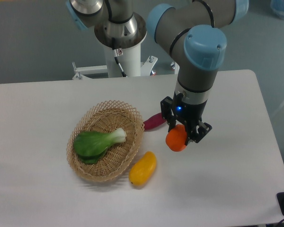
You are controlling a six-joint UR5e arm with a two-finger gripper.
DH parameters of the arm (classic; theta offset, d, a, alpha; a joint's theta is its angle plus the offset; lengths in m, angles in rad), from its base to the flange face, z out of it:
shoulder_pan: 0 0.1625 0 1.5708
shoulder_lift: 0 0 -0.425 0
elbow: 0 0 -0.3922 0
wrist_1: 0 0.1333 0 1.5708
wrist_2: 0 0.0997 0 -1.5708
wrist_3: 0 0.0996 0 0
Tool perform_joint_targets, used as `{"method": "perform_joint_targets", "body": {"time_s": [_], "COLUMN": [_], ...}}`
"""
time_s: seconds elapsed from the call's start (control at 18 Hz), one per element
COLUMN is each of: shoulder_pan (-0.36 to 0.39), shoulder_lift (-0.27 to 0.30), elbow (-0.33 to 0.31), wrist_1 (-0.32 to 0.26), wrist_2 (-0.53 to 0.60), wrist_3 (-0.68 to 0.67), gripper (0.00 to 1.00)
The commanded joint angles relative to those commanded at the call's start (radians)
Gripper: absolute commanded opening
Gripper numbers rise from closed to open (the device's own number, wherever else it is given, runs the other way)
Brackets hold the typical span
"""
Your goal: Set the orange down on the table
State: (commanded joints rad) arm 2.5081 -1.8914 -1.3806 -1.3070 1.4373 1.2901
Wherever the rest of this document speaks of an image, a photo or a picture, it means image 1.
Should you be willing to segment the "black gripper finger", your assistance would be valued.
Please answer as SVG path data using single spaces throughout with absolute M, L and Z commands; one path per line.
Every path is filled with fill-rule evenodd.
M 210 124 L 202 121 L 185 121 L 184 127 L 186 131 L 185 145 L 190 142 L 199 143 L 212 130 Z
M 168 132 L 170 132 L 176 126 L 177 117 L 176 117 L 176 104 L 174 100 L 167 96 L 160 102 L 161 107 L 161 116 L 164 120 L 166 120 L 169 128 Z

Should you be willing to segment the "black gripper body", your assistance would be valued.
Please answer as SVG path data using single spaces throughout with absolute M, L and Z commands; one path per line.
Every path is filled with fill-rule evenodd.
M 199 125 L 206 103 L 207 101 L 197 105 L 188 104 L 184 102 L 183 95 L 176 95 L 174 93 L 172 111 L 177 121 L 186 124 L 188 128 L 193 129 Z

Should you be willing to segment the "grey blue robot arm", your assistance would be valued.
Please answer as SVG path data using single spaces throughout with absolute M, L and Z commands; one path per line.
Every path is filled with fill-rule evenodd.
M 130 0 L 68 0 L 66 7 L 79 29 L 94 28 L 111 78 L 142 74 L 140 45 L 151 36 L 179 66 L 173 97 L 160 103 L 162 117 L 170 129 L 184 125 L 186 143 L 203 139 L 211 125 L 202 114 L 227 46 L 221 28 L 246 15 L 247 0 L 194 0 L 180 9 L 159 4 L 147 19 Z

